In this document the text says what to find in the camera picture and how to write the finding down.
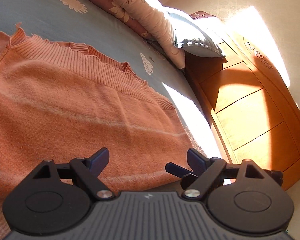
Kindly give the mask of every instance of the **pillow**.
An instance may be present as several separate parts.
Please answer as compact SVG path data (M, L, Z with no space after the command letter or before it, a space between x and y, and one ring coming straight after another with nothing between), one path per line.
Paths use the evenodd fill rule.
M199 57L222 57L221 49L185 12L165 7L175 29L175 47Z

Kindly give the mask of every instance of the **wooden furniture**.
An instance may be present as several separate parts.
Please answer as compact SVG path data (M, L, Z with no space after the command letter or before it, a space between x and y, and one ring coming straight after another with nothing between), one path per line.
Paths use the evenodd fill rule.
M193 19L206 29L226 57L186 54L186 77L196 94L219 149L230 163L254 160L284 173L282 187L300 179L300 110L279 72L252 41L226 31L205 12Z

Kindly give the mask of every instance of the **folded quilt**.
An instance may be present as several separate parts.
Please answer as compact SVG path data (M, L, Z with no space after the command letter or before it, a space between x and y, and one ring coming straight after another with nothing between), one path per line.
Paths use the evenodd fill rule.
M172 103L129 63L84 43L0 32L0 203L43 159L66 163L107 147L99 178L114 192L176 181L192 147ZM7 229L0 210L0 234Z
M161 45L177 68L185 67L185 54L174 46L175 33L168 14L158 0L113 0L136 19Z

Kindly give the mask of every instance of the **round pad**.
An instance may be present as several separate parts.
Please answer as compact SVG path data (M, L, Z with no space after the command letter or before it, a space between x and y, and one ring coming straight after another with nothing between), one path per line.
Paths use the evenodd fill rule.
M26 206L28 209L45 213L50 212L61 206L63 197L52 191L41 191L32 194L26 199Z
M82 189L36 179L12 191L2 211L11 230L47 235L73 227L89 208L90 199Z
M262 212L271 205L271 198L258 191L244 191L234 197L238 208L247 212Z

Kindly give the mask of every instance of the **logo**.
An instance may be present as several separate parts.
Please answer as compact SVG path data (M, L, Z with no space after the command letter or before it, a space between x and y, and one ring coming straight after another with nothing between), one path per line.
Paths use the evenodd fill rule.
M147 194L147 195L144 195L144 197L147 198L147 199L150 199L150 198L153 197L153 195L149 193L149 194Z

